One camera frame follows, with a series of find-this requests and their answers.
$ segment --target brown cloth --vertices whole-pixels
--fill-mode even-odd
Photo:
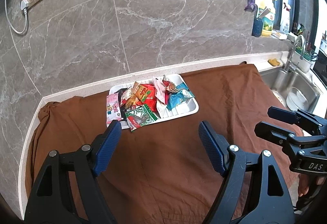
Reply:
[[[134,132],[123,130],[107,170],[98,178],[119,224],[202,222],[222,183],[198,136],[202,120],[209,121],[217,133],[244,151],[270,150],[288,187],[297,176],[290,172],[289,159],[281,147],[257,138],[254,133],[255,125],[266,121],[302,134],[298,127],[268,117],[270,106],[282,105],[254,65],[205,69],[182,77],[196,96],[199,111]],[[76,151],[105,131],[107,94],[50,102],[40,110],[40,125],[27,159],[28,195],[49,151]],[[241,214],[249,181],[247,175],[236,215]],[[72,181],[72,189],[78,212],[85,216],[76,180]]]

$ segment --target sink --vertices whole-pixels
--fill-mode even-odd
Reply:
[[[312,83],[301,73],[286,73],[281,67],[261,72],[261,77],[265,84],[276,94],[276,91],[286,101],[291,87],[295,87],[302,92],[309,103],[308,112],[315,109],[320,93]]]

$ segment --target silver screw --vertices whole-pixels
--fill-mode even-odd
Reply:
[[[90,145],[84,145],[84,146],[82,146],[82,150],[83,151],[88,151],[90,149],[91,149],[91,146]]]
[[[231,150],[231,151],[234,151],[234,152],[236,152],[236,151],[238,151],[238,146],[236,146],[236,145],[230,145],[229,146],[229,149]]]
[[[57,155],[56,150],[51,150],[51,151],[49,152],[49,156],[50,156],[50,157],[54,157],[55,155]]]
[[[271,156],[271,152],[269,150],[264,150],[264,155],[266,157],[270,157]]]

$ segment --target faucet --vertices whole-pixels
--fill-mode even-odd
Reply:
[[[286,73],[288,73],[290,70],[294,72],[296,70],[296,68],[298,67],[299,63],[295,65],[292,62],[293,54],[294,54],[297,46],[302,47],[300,59],[303,60],[303,57],[305,55],[305,46],[306,46],[305,38],[303,37],[303,35],[299,35],[294,42],[294,46],[291,49],[291,53],[289,54],[287,62],[285,63],[284,68],[283,68]]]

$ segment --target white countertop edge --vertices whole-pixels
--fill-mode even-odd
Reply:
[[[152,78],[153,76],[161,76],[164,74],[182,74],[202,69],[221,67],[227,65],[237,65],[243,61],[246,61],[248,64],[254,64],[259,72],[272,69],[267,61],[268,59],[277,58],[279,61],[285,62],[287,59],[288,52],[271,52],[271,53],[260,53],[260,54],[246,54],[246,55],[236,55],[236,56],[227,56],[227,57],[219,57],[206,59],[201,61],[193,61],[182,64],[174,64],[144,71],[139,71],[136,73],[130,73],[126,75],[116,76],[113,78],[89,83],[86,85],[82,85],[79,87],[74,87],[68,90],[64,90],[52,95],[45,96],[41,99],[31,121],[31,124],[28,128],[27,135],[24,141],[22,155],[19,164],[19,173],[18,173],[18,198],[19,198],[19,207],[22,215],[22,219],[24,219],[25,209],[27,205],[27,194],[25,189],[25,173],[26,173],[26,161],[27,161],[27,152],[28,146],[31,142],[33,133],[40,121],[37,118],[37,115],[40,109],[48,102],[58,101],[62,102],[74,96],[90,96],[93,94],[97,94],[106,90],[109,90],[111,87],[119,84],[124,84],[128,82],[138,81],[142,79]],[[305,76],[310,79],[311,71]],[[320,82],[320,80],[314,75],[314,83],[323,91],[323,94],[320,96],[316,109],[314,110],[314,114],[325,117],[326,108],[327,108],[327,90],[324,85]]]

